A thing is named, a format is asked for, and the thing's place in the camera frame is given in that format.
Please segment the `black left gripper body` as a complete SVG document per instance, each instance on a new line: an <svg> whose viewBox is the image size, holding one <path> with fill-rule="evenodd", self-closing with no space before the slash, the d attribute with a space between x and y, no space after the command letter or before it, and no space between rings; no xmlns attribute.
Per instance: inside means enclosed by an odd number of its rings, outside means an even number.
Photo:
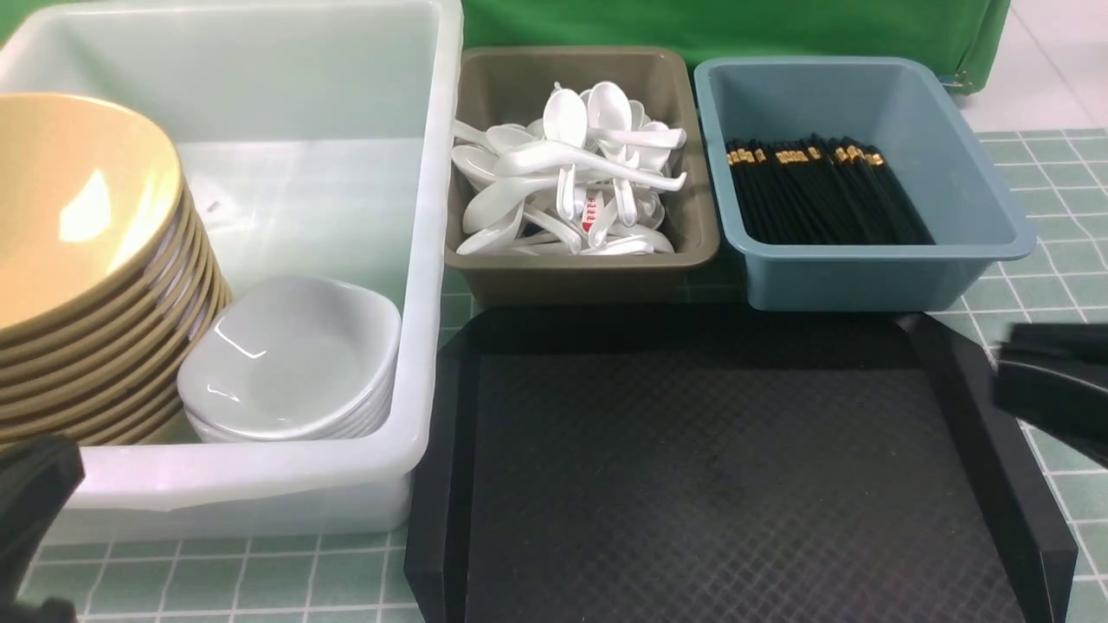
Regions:
<svg viewBox="0 0 1108 623"><path fill-rule="evenodd" d="M17 599L35 551L70 497L86 477L78 443L66 435L43 435L1 453L1 620L75 622L74 604L62 598Z"/></svg>

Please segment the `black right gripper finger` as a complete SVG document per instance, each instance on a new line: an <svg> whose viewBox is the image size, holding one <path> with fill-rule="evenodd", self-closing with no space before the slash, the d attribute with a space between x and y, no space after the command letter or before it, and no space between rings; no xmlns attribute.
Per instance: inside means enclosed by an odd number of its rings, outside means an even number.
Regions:
<svg viewBox="0 0 1108 623"><path fill-rule="evenodd" d="M1012 324L995 407L1107 466L1107 324Z"/></svg>

